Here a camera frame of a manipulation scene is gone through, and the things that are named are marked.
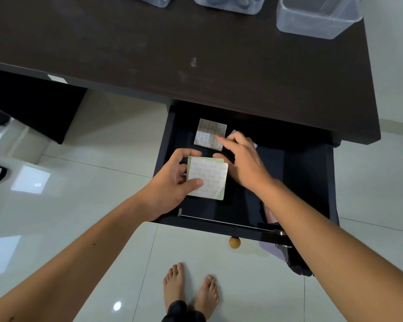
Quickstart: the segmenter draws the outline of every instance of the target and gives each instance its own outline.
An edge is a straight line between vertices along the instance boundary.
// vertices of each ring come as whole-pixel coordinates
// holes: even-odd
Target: hand
[[[223,154],[214,154],[214,157],[222,158],[228,163],[229,173],[237,183],[256,193],[259,186],[272,180],[250,138],[246,138],[241,132],[232,133],[227,138],[216,138],[235,155],[234,164]]]
[[[180,164],[184,157],[201,156],[195,149],[176,149],[169,161],[153,179],[134,196],[146,207],[145,221],[150,222],[176,208],[187,194],[203,185],[201,178],[186,180],[186,164]]]

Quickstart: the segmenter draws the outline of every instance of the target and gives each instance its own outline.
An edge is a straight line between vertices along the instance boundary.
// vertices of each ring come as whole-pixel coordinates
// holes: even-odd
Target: floor tile
[[[340,219],[343,229],[403,270],[403,231]],[[306,277],[305,322],[345,321],[315,277]]]
[[[339,217],[403,230],[403,136],[334,149]]]
[[[150,181],[47,156],[38,166],[0,163],[11,169],[0,183],[0,297]],[[133,319],[156,228],[137,229],[75,321]]]
[[[166,119],[165,104],[89,90],[64,144],[44,154],[152,177]]]
[[[303,321],[303,277],[261,249],[258,242],[242,239],[241,247],[233,250],[228,239],[159,225],[134,321],[162,319],[162,281],[180,261],[186,266],[187,301],[195,296],[206,274],[218,279],[221,302],[212,322]]]

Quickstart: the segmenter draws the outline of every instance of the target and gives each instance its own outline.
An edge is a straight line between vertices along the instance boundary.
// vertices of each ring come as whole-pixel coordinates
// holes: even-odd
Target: wooden knob
[[[238,249],[240,247],[240,238],[230,237],[229,244],[232,249]]]

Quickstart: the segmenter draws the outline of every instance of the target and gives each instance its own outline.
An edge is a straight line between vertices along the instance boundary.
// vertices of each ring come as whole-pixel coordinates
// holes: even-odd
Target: right arm
[[[273,212],[327,295],[348,321],[403,321],[403,271],[273,179],[240,132],[218,141],[235,154],[232,177]]]

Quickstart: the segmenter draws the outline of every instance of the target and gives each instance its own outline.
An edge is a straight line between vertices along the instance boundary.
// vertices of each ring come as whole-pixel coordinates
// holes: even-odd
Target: transparent box
[[[280,31],[333,39],[363,18],[360,0],[279,0]]]
[[[171,0],[142,0],[160,8],[167,7]]]
[[[194,0],[199,5],[221,10],[256,15],[263,6],[264,0]]]

